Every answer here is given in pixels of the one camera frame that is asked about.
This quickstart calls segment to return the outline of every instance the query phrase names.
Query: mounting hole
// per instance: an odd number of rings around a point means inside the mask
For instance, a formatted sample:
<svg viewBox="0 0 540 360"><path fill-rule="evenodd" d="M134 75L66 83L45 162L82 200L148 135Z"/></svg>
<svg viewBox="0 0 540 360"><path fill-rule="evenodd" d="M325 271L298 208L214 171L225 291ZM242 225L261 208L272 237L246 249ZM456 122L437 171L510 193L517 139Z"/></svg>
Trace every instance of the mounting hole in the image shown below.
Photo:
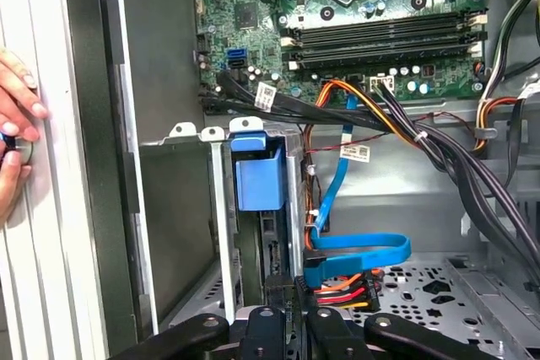
<svg viewBox="0 0 540 360"><path fill-rule="evenodd" d="M272 316L273 311L270 308L265 308L261 311L260 316Z"/></svg>
<svg viewBox="0 0 540 360"><path fill-rule="evenodd" d="M325 8L322 8L321 10L321 19L325 21L330 21L334 18L334 9L330 6L326 6Z"/></svg>
<svg viewBox="0 0 540 360"><path fill-rule="evenodd" d="M411 0L411 6L414 10L422 10L427 2L428 0Z"/></svg>
<svg viewBox="0 0 540 360"><path fill-rule="evenodd" d="M463 320L463 323L467 326L476 326L478 325L478 321L475 320L474 318L465 318Z"/></svg>
<svg viewBox="0 0 540 360"><path fill-rule="evenodd" d="M411 293L409 293L407 291L404 291L402 293L402 300L403 301L414 301L414 296Z"/></svg>

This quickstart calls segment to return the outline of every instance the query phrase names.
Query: cable label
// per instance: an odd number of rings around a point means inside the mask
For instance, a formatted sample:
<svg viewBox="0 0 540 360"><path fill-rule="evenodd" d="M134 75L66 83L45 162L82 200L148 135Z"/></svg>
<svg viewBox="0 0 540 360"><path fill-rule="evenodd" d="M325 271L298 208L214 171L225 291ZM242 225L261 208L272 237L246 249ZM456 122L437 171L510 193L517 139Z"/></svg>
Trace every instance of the cable label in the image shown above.
<svg viewBox="0 0 540 360"><path fill-rule="evenodd" d="M273 105L273 100L276 97L278 90L269 84L259 82L256 90L255 106L262 111L270 112Z"/></svg>
<svg viewBox="0 0 540 360"><path fill-rule="evenodd" d="M343 145L341 147L340 157L348 160L355 160L356 162L363 162L368 164L370 162L370 147L365 145Z"/></svg>

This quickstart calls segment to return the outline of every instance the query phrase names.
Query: side panel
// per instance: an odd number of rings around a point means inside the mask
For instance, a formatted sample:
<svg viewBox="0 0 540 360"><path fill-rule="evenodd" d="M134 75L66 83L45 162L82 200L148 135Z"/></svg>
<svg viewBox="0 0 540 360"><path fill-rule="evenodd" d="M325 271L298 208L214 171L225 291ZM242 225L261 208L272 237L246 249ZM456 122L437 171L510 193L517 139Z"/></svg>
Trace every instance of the side panel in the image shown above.
<svg viewBox="0 0 540 360"><path fill-rule="evenodd" d="M0 0L0 46L35 74L51 119L37 122L33 174L0 233L13 358L108 355L66 0Z"/></svg>

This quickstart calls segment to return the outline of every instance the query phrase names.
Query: finger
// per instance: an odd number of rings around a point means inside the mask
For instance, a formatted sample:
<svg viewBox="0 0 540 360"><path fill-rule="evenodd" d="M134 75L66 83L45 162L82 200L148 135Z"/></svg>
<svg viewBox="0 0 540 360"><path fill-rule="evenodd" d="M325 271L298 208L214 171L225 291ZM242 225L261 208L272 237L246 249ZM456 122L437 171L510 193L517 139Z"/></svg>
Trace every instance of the finger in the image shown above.
<svg viewBox="0 0 540 360"><path fill-rule="evenodd" d="M15 54L6 48L0 47L0 63L3 63L11 72L15 73L30 89L37 88L37 83L32 73Z"/></svg>
<svg viewBox="0 0 540 360"><path fill-rule="evenodd" d="M0 63L0 86L37 118L46 118L47 109L40 99L8 67Z"/></svg>
<svg viewBox="0 0 540 360"><path fill-rule="evenodd" d="M9 219L9 216L15 209L15 205L17 204L17 201L19 200L19 197L21 193L23 192L24 185L26 184L26 181L30 177L31 171L32 171L31 166L23 166L21 168L19 180L17 181L17 187L15 188L15 192L13 194L13 198L11 199L11 203L9 204L8 208L4 211L3 215L0 217L0 228L2 227L2 224L5 223Z"/></svg>
<svg viewBox="0 0 540 360"><path fill-rule="evenodd" d="M10 137L16 137L20 133L20 128L12 123L4 114L0 114L0 132Z"/></svg>
<svg viewBox="0 0 540 360"><path fill-rule="evenodd" d="M14 199L21 171L20 153L6 153L0 169L0 212L4 214Z"/></svg>
<svg viewBox="0 0 540 360"><path fill-rule="evenodd" d="M19 128L19 133L26 141L35 142L40 138L40 133L32 126L28 118L19 110L11 97L0 86L0 114L6 116Z"/></svg>

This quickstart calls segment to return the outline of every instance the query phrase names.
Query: metal panel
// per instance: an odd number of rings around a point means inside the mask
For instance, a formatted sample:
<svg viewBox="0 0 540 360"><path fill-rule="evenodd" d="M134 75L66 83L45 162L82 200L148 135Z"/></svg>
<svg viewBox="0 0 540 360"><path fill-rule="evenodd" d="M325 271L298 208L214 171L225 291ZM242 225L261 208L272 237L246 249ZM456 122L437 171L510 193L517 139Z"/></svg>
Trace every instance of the metal panel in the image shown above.
<svg viewBox="0 0 540 360"><path fill-rule="evenodd" d="M207 158L207 146L200 142L141 149L148 241L160 321L214 260Z"/></svg>
<svg viewBox="0 0 540 360"><path fill-rule="evenodd" d="M0 0L0 16L0 41L28 64L51 111L36 123L33 175L0 234L13 357L104 358L66 0Z"/></svg>
<svg viewBox="0 0 540 360"><path fill-rule="evenodd" d="M140 143L160 140L180 121L203 126L193 0L124 0Z"/></svg>

